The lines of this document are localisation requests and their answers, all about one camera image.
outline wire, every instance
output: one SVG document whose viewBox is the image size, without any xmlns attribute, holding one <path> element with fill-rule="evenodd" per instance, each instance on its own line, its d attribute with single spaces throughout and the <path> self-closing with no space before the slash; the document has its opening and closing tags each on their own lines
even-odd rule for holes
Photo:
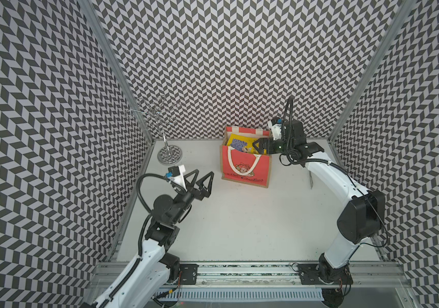
<svg viewBox="0 0 439 308">
<path fill-rule="evenodd" d="M 180 272 L 180 274 L 179 274 L 179 282 L 178 282 L 178 285 L 177 285 L 177 287 L 175 287 L 175 288 L 173 288 L 173 289 L 170 289 L 170 290 L 168 290 L 167 292 L 163 292 L 163 293 L 161 293 L 161 294 L 159 294 L 159 295 L 157 295 L 157 296 L 153 296 L 151 299 L 153 300 L 153 302 L 155 302 L 155 303 L 157 303 L 158 305 L 160 305 L 161 307 L 164 307 L 164 308 L 170 308 L 170 307 L 172 307 L 173 305 L 175 305 L 176 303 L 178 303 L 179 302 L 179 296 L 180 296 L 180 278 L 182 277 L 182 272 Z M 177 301 L 175 302 L 175 303 L 173 303 L 173 305 L 168 305 L 167 303 L 163 303 L 163 302 L 160 302 L 159 301 L 159 298 L 163 298 L 163 297 L 166 297 L 168 294 L 172 294 L 173 292 L 175 292 L 175 290 L 177 290 L 177 289 L 179 289 L 179 292 L 178 292 L 178 294 L 177 294 Z"/>
<path fill-rule="evenodd" d="M 298 273 L 298 271 L 295 271 L 295 269 L 293 268 L 293 265 L 295 265 L 295 264 L 296 264 L 296 268 L 298 268 L 298 266 L 300 265 L 300 263 L 294 262 L 294 263 L 291 265 L 291 269 L 292 269 L 295 273 Z"/>
<path fill-rule="evenodd" d="M 352 252 L 352 254 L 351 254 L 351 256 L 347 259 L 348 261 L 351 259 L 351 257 L 354 255 L 354 253 L 358 250 L 358 248 L 360 248 L 360 246 L 358 245 L 357 247 L 356 247 L 356 249 L 355 250 L 353 250 L 353 252 Z"/>
<path fill-rule="evenodd" d="M 173 307 L 173 305 L 176 304 L 176 303 L 173 303 L 173 305 L 168 305 L 167 303 L 160 302 L 158 299 L 156 299 L 154 297 L 152 298 L 152 300 L 153 300 L 153 302 L 157 303 L 160 307 L 164 307 L 164 308 L 171 308 L 171 307 Z"/>
<path fill-rule="evenodd" d="M 280 163 L 281 163 L 281 165 L 283 165 L 283 166 L 291 166 L 291 163 L 288 163 L 288 165 L 285 165 L 283 162 L 282 162 L 282 160 L 281 160 L 281 156 L 285 156 L 284 154 L 280 154 L 279 155 L 279 159 L 280 159 Z"/>
<path fill-rule="evenodd" d="M 151 218 L 151 214 L 148 214 L 148 216 L 144 219 L 143 226 L 141 228 L 141 232 L 139 233 L 139 240 L 137 241 L 137 252 L 140 257 L 143 256 L 143 236 L 144 236 L 144 230 L 146 228 L 146 225 L 148 224 L 149 219 Z"/>
<path fill-rule="evenodd" d="M 143 183 L 143 180 L 145 177 L 148 176 L 152 176 L 152 177 L 156 177 L 156 178 L 160 178 L 162 180 L 167 181 L 168 183 L 172 184 L 173 187 L 175 188 L 179 188 L 179 193 L 181 194 L 185 194 L 186 191 L 183 187 L 181 187 L 179 184 L 172 182 L 169 178 L 167 178 L 166 176 L 160 176 L 160 175 L 156 175 L 156 174 L 143 174 L 142 176 L 140 176 L 137 181 L 136 181 L 136 193 L 137 193 L 137 198 L 139 198 L 139 201 L 141 201 L 141 204 L 144 206 L 144 208 L 146 209 L 146 211 L 148 213 L 151 213 L 151 209 L 149 208 L 149 206 L 146 204 L 146 201 L 144 201 L 144 198 L 141 194 L 141 184 Z"/>
<path fill-rule="evenodd" d="M 389 233 L 387 233 L 387 228 L 385 227 L 385 223 L 383 222 L 383 220 L 380 217 L 380 215 L 377 213 L 376 209 L 372 206 L 372 203 L 370 202 L 370 200 L 368 200 L 367 196 L 365 194 L 363 194 L 361 192 L 361 190 L 359 190 L 359 188 L 353 182 L 353 179 L 347 173 L 346 173 L 346 176 L 350 179 L 350 181 L 353 184 L 354 188 L 356 188 L 356 190 L 358 190 L 358 192 L 365 198 L 365 202 L 368 202 L 368 205 L 374 210 L 374 212 L 376 214 L 376 217 L 378 217 L 378 219 L 380 220 L 380 223 L 382 224 L 383 231 L 385 232 L 385 243 L 383 243 L 382 245 L 373 245 L 373 244 L 369 244 L 369 243 L 361 243 L 361 244 L 362 245 L 368 245 L 368 246 L 371 246 L 371 247 L 376 247 L 376 248 L 382 248 L 382 247 L 387 246 L 387 243 L 389 242 Z"/>
<path fill-rule="evenodd" d="M 192 205 L 191 206 L 189 206 L 189 210 L 187 211 L 187 213 L 185 214 L 185 216 L 184 217 L 182 217 L 180 220 L 179 220 L 179 223 L 181 223 L 181 222 L 183 222 L 184 221 L 184 219 L 187 217 L 187 215 L 191 212 L 191 209 L 192 209 Z"/>
</svg>

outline white bag handle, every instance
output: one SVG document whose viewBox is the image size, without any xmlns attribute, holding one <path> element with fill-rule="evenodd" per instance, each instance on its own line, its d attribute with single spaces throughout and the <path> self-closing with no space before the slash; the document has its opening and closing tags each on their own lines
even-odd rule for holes
<svg viewBox="0 0 439 308">
<path fill-rule="evenodd" d="M 231 151 L 234 150 L 233 146 L 228 146 L 228 162 L 230 163 L 230 167 L 233 171 L 235 171 L 236 174 L 238 174 L 239 176 L 246 176 L 248 175 L 250 172 L 253 171 L 253 169 L 255 168 L 255 166 L 257 166 L 257 163 L 259 162 L 260 157 L 262 156 L 261 154 L 253 154 L 255 155 L 255 161 L 253 162 L 252 167 L 244 173 L 241 173 L 240 171 L 238 171 L 235 166 L 233 165 L 233 162 L 231 161 Z"/>
</svg>

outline black and white backdrop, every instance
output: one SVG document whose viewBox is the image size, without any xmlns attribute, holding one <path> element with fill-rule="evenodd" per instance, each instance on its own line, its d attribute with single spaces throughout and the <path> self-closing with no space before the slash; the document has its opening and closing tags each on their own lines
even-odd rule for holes
<svg viewBox="0 0 439 308">
<path fill-rule="evenodd" d="M 387 195 L 388 256 L 420 303 L 439 307 L 439 0 L 418 1 L 337 147 Z"/>
<path fill-rule="evenodd" d="M 172 138 L 266 127 L 291 94 L 327 137 L 399 3 L 93 0 L 136 99 L 181 105 Z"/>
<path fill-rule="evenodd" d="M 0 1 L 0 307 L 81 300 L 146 150 L 127 109 L 75 1 Z"/>
</svg>

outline round metal base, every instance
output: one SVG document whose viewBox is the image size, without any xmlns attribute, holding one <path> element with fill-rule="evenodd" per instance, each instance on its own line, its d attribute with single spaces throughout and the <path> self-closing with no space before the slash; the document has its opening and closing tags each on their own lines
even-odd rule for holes
<svg viewBox="0 0 439 308">
<path fill-rule="evenodd" d="M 158 161 L 164 165 L 173 165 L 182 158 L 182 150 L 176 145 L 169 145 L 158 151 Z"/>
</svg>

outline chrome jewelry stand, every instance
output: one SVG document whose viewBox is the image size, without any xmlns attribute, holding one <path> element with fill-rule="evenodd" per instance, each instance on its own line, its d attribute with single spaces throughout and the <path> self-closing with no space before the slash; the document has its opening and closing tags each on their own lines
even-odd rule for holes
<svg viewBox="0 0 439 308">
<path fill-rule="evenodd" d="M 164 110 L 162 97 L 158 96 L 156 100 L 157 103 L 152 102 L 149 104 L 147 104 L 144 99 L 141 100 L 141 104 L 145 104 L 148 106 L 149 112 L 129 109 L 129 113 L 131 116 L 133 111 L 148 115 L 146 119 L 146 130 L 150 131 L 150 126 L 155 127 L 156 129 L 158 129 L 158 133 L 163 137 L 163 141 L 165 142 L 165 146 L 161 148 L 160 151 L 158 151 L 158 161 L 164 165 L 173 165 L 175 163 L 178 163 L 179 160 L 182 158 L 182 149 L 180 149 L 180 147 L 177 145 L 168 144 L 164 126 L 166 124 L 177 123 L 177 118 L 175 116 L 172 116 L 171 114 L 178 109 L 178 105 L 175 103 L 173 104 L 172 110 Z M 166 121 L 164 119 L 165 114 L 168 112 L 170 113 L 170 115 L 167 115 L 167 118 L 172 119 L 172 121 Z"/>
</svg>

